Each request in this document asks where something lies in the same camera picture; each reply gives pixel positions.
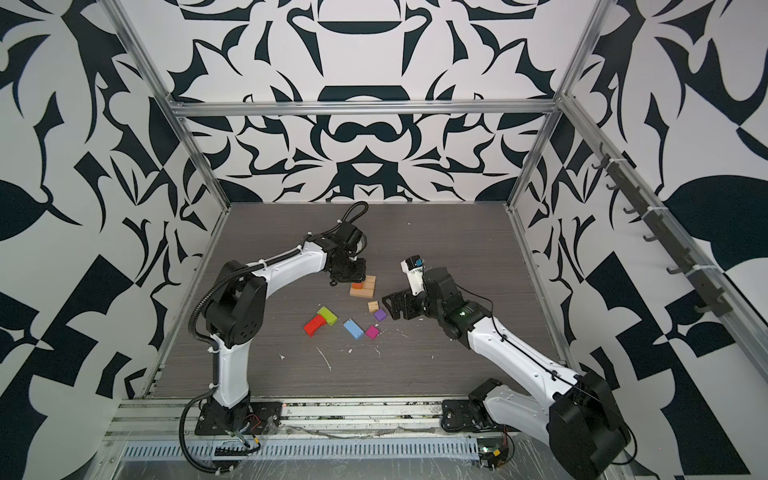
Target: pink block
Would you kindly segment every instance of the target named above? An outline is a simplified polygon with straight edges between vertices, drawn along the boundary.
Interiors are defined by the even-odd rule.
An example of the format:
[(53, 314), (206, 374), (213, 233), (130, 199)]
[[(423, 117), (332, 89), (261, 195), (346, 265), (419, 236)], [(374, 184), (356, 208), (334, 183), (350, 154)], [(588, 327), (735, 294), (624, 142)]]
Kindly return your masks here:
[(379, 329), (371, 325), (368, 327), (368, 330), (366, 330), (366, 335), (369, 336), (371, 340), (373, 340), (379, 335)]

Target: toy block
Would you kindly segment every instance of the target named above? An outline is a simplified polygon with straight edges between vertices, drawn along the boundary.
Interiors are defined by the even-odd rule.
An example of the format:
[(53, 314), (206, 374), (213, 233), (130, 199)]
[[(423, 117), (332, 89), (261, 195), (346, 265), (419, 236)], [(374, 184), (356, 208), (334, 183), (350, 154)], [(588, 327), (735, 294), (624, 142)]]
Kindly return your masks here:
[(376, 319), (381, 322), (386, 318), (386, 312), (382, 309), (379, 309), (376, 313), (373, 314), (373, 316), (376, 317)]
[(357, 296), (359, 298), (373, 298), (373, 288), (355, 288), (349, 289), (350, 296)]
[(320, 310), (317, 310), (317, 313), (318, 315), (321, 315), (324, 319), (326, 319), (326, 322), (328, 322), (328, 325), (333, 325), (339, 319), (338, 316), (334, 315), (333, 312), (328, 310), (327, 306), (324, 306)]
[(317, 329), (319, 329), (321, 326), (325, 324), (326, 324), (326, 319), (324, 319), (322, 315), (318, 315), (312, 320), (310, 320), (310, 322), (304, 326), (304, 331), (309, 336), (315, 336), (315, 332), (317, 331)]
[(362, 336), (362, 329), (355, 323), (355, 320), (349, 319), (344, 322), (344, 328), (349, 331), (349, 333), (352, 333), (352, 336), (355, 337), (355, 339), (358, 339)]
[(371, 339), (375, 339), (379, 335), (379, 329), (374, 327), (373, 325), (369, 326), (366, 330), (366, 335)]

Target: lime green block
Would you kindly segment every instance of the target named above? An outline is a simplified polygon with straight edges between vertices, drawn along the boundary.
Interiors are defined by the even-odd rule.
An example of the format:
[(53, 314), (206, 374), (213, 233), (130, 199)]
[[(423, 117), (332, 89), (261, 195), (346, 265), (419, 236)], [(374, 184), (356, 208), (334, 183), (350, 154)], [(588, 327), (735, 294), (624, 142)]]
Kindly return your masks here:
[(339, 317), (334, 315), (333, 312), (328, 310), (327, 307), (323, 307), (320, 310), (317, 310), (317, 313), (321, 315), (322, 318), (326, 319), (326, 323), (328, 323), (328, 325), (333, 325), (339, 319)]

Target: patterned wall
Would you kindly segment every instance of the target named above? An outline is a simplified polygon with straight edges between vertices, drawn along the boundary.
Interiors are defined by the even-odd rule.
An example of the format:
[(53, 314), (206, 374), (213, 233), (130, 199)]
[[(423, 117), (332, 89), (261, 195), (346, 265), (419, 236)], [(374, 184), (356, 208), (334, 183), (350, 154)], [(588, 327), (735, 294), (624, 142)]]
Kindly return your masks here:
[[(557, 327), (610, 385), (637, 478), (765, 478), (768, 385), (566, 118), (518, 212)], [(633, 445), (628, 451), (632, 453)]]
[(232, 201), (506, 200), (543, 114), (191, 118)]
[(595, 0), (126, 0), (184, 101), (551, 98)]
[(620, 0), (575, 88), (768, 316), (768, 2)]
[(2, 477), (62, 478), (141, 388), (220, 210), (94, 0), (0, 1), (0, 125)]

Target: blue block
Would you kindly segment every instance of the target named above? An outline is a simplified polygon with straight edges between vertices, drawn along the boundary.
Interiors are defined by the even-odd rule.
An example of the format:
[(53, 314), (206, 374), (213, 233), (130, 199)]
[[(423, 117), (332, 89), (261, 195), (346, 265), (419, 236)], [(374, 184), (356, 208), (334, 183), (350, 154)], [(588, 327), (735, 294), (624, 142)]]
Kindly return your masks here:
[(349, 330), (349, 333), (352, 333), (352, 336), (356, 339), (360, 338), (362, 336), (362, 329), (357, 326), (357, 323), (355, 323), (355, 320), (349, 319), (344, 322), (344, 328)]

